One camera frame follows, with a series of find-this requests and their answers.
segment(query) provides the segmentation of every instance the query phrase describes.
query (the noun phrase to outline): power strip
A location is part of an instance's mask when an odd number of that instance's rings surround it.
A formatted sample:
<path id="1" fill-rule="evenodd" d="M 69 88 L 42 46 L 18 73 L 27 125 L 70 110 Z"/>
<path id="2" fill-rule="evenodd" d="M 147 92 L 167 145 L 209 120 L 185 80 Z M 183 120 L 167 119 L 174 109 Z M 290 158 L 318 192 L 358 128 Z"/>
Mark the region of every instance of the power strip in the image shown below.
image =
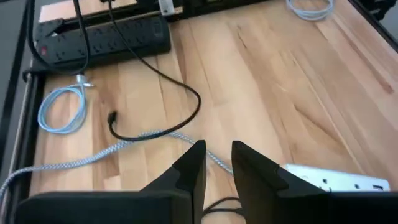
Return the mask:
<path id="1" fill-rule="evenodd" d="M 124 38 L 138 55 L 144 57 L 169 52 L 170 32 L 161 16 L 141 19 L 129 18 L 117 21 Z M 49 64 L 72 70 L 85 62 L 85 45 L 79 30 L 69 30 L 62 19 L 40 23 L 35 39 L 37 51 Z M 91 48 L 90 66 L 107 65 L 133 58 L 112 24 L 100 24 L 86 28 Z M 32 69 L 46 71 L 35 60 Z"/>
<path id="2" fill-rule="evenodd" d="M 286 164 L 283 168 L 308 183 L 329 192 L 388 192 L 387 180 L 316 167 Z"/>

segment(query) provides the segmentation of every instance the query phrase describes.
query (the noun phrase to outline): wooden desk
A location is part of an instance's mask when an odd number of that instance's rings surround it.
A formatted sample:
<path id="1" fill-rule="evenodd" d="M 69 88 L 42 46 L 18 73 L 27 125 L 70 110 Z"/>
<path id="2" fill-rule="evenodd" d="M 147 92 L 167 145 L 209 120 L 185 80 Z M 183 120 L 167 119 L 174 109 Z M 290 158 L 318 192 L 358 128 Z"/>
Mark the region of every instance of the wooden desk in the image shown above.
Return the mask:
<path id="1" fill-rule="evenodd" d="M 82 1 L 82 11 L 106 9 L 98 2 Z M 68 1 L 44 6 L 40 20 L 73 14 Z M 398 189 L 398 55 L 348 1 L 337 0 L 321 22 L 303 21 L 284 1 L 269 1 L 176 22 L 170 30 L 171 52 L 146 60 L 203 98 L 199 115 L 181 132 L 205 139 L 227 163 L 238 139 L 279 164 L 372 175 Z M 87 75 L 95 88 L 87 90 L 84 126 L 67 136 L 40 131 L 36 164 L 86 157 L 114 144 L 106 122 L 111 110 L 119 111 L 118 132 L 133 136 L 181 122 L 197 103 L 138 61 Z M 69 83 L 75 77 L 51 78 L 46 94 Z M 77 105 L 77 96 L 61 97 L 49 123 L 65 124 Z M 32 194 L 139 190 L 188 147 L 161 138 L 90 166 L 36 173 Z M 235 194 L 233 178 L 209 161 L 205 204 Z M 243 223 L 223 213 L 205 220 L 214 222 Z"/>

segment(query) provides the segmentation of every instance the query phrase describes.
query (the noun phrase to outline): braided cable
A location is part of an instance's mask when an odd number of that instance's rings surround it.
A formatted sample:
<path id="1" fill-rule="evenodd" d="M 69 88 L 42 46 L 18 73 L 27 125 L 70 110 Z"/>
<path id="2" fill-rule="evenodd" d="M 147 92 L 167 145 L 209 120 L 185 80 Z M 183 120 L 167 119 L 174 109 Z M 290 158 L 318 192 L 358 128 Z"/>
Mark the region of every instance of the braided cable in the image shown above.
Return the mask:
<path id="1" fill-rule="evenodd" d="M 149 132 L 145 132 L 140 134 L 139 136 L 148 136 L 148 135 L 152 135 L 152 134 L 157 134 L 157 133 L 161 133 L 162 130 L 156 130 L 156 131 L 149 131 Z M 196 141 L 194 141 L 193 139 L 191 139 L 190 137 L 182 134 L 182 133 L 178 133 L 178 132 L 172 132 L 172 133 L 168 133 L 168 136 L 175 138 L 175 139 L 181 139 L 185 142 L 188 142 L 190 144 L 194 144 Z M 77 167 L 81 167 L 81 166 L 85 166 L 88 164 L 92 164 L 94 162 L 97 162 L 103 158 L 105 158 L 106 156 L 120 151 L 121 149 L 124 149 L 127 146 L 133 145 L 136 142 L 131 142 L 131 141 L 118 141 L 116 144 L 100 151 L 99 153 L 84 158 L 84 159 L 78 159 L 75 161 L 71 161 L 71 162 L 62 162 L 59 164 L 44 164 L 41 166 L 31 166 L 31 167 L 25 167 L 25 168 L 21 168 L 15 172 L 13 172 L 3 183 L 3 185 L 0 188 L 0 201 L 2 201 L 2 198 L 4 196 L 4 194 L 6 193 L 6 190 L 9 186 L 9 184 L 19 175 L 21 174 L 25 174 L 28 172 L 37 172 L 37 171 L 46 171 L 46 170 L 67 170 L 67 169 L 73 169 L 73 168 L 77 168 Z M 227 164 L 225 164 L 221 159 L 219 159 L 215 154 L 213 154 L 212 152 L 210 152 L 209 150 L 207 150 L 207 155 L 210 157 L 210 159 L 212 159 L 215 163 L 217 163 L 221 168 L 223 168 L 227 173 L 233 175 L 233 171 L 232 168 L 230 168 Z"/>

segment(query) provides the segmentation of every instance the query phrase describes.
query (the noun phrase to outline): red switch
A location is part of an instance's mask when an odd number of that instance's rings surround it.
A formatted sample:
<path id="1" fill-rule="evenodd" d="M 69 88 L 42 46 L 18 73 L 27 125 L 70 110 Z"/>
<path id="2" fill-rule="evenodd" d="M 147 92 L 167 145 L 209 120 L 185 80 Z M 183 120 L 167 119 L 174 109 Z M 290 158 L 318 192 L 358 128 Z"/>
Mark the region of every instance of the red switch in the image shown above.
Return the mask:
<path id="1" fill-rule="evenodd" d="M 41 53 L 42 55 L 47 55 L 47 47 L 46 47 L 46 46 L 43 46 L 43 47 L 41 48 L 41 50 L 40 50 L 40 53 Z"/>

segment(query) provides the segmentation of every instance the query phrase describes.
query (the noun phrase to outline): black cable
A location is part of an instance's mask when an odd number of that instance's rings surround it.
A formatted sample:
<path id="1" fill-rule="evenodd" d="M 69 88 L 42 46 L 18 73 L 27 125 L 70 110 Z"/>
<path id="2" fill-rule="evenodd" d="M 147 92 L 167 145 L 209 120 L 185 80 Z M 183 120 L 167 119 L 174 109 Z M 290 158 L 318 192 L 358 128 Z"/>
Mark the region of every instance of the black cable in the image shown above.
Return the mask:
<path id="1" fill-rule="evenodd" d="M 186 124 L 188 124 L 199 112 L 200 106 L 201 106 L 201 98 L 198 92 L 196 92 L 193 88 L 191 88 L 190 86 L 179 82 L 177 80 L 174 80 L 173 78 L 168 77 L 167 75 L 165 75 L 164 73 L 160 72 L 158 69 L 154 68 L 152 65 L 150 65 L 149 63 L 147 63 L 142 57 L 140 57 L 132 48 L 130 48 L 127 40 L 124 38 L 123 34 L 121 33 L 121 31 L 119 30 L 118 25 L 116 24 L 116 21 L 114 20 L 114 16 L 113 16 L 113 8 L 112 8 L 112 3 L 111 0 L 108 0 L 108 6 L 109 6 L 109 16 L 111 18 L 111 22 L 113 23 L 114 28 L 116 29 L 116 32 L 119 34 L 120 38 L 122 39 L 124 45 L 127 47 L 127 49 L 133 54 L 133 56 L 135 56 L 135 58 L 137 58 L 138 60 L 140 60 L 144 65 L 146 65 L 148 68 L 150 68 L 152 71 L 154 71 L 155 73 L 157 73 L 158 75 L 160 75 L 161 77 L 165 78 L 166 80 L 185 88 L 186 90 L 190 91 L 191 93 L 193 93 L 197 98 L 198 98 L 198 105 L 196 107 L 196 109 L 194 110 L 194 112 L 192 113 L 191 116 L 189 116 L 185 121 L 181 122 L 180 124 L 169 128 L 165 131 L 162 131 L 160 133 L 157 134 L 151 134 L 148 136 L 143 136 L 143 137 L 125 137 L 125 136 L 120 136 L 118 133 L 116 133 L 113 130 L 113 123 L 116 120 L 116 115 L 117 112 L 113 111 L 112 113 L 109 114 L 108 116 L 108 124 L 109 124 L 109 130 L 111 131 L 111 134 L 121 140 L 125 140 L 125 141 L 144 141 L 144 140 L 149 140 L 149 139 L 154 139 L 154 138 L 158 138 L 161 136 L 165 136 L 168 133 L 171 133 L 173 131 L 176 131 L 182 127 L 184 127 Z"/>
<path id="2" fill-rule="evenodd" d="M 57 67 L 54 67 L 50 64 L 48 64 L 37 52 L 34 40 L 33 40 L 33 25 L 34 25 L 34 16 L 35 16 L 35 0 L 27 0 L 26 1 L 26 10 L 25 13 L 27 13 L 27 44 L 30 48 L 30 51 L 32 52 L 33 58 L 38 61 L 43 67 L 45 67 L 47 70 L 51 72 L 57 72 L 57 73 L 68 73 L 69 75 L 78 75 L 78 74 L 83 74 L 84 71 L 86 70 L 89 62 L 90 62 L 90 44 L 88 42 L 88 35 L 86 31 L 86 27 L 83 22 L 83 16 L 81 15 L 80 11 L 80 5 L 79 5 L 79 0 L 73 0 L 73 5 L 75 7 L 75 12 L 76 16 L 79 22 L 80 26 L 80 32 L 84 38 L 84 43 L 85 43 L 85 48 L 86 48 L 86 60 L 84 65 L 79 68 L 78 70 L 61 70 Z M 24 73 L 29 73 L 29 72 L 34 72 L 33 70 L 26 70 Z"/>
<path id="3" fill-rule="evenodd" d="M 233 212 L 233 213 L 236 213 L 236 214 L 241 215 L 242 217 L 244 217 L 242 208 L 215 208 L 217 205 L 219 205 L 219 204 L 221 204 L 221 203 L 223 203 L 225 201 L 228 201 L 228 200 L 239 201 L 239 199 L 237 197 L 222 198 L 222 199 L 212 203 L 207 208 L 205 208 L 203 213 L 202 213 L 202 216 L 204 217 L 204 216 L 206 216 L 206 215 L 208 215 L 210 213 L 213 213 L 213 212 Z"/>

